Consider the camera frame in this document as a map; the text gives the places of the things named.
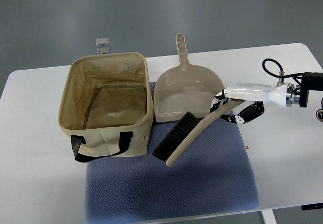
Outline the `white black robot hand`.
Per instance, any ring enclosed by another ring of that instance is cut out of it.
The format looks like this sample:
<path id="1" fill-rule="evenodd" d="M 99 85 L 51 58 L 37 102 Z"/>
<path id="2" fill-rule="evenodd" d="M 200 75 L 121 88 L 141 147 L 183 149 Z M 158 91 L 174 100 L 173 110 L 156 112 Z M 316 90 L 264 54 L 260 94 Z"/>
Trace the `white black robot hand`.
<path id="1" fill-rule="evenodd" d="M 221 118 L 235 124 L 245 124 L 264 113 L 264 105 L 275 103 L 281 107 L 290 107 L 293 104 L 293 93 L 296 87 L 290 83 L 278 86 L 265 84 L 237 83 L 223 89 L 215 95 L 211 102 L 210 112 L 215 111 L 229 100 L 250 101 L 252 104 L 240 111 L 237 115 L 222 115 Z"/>

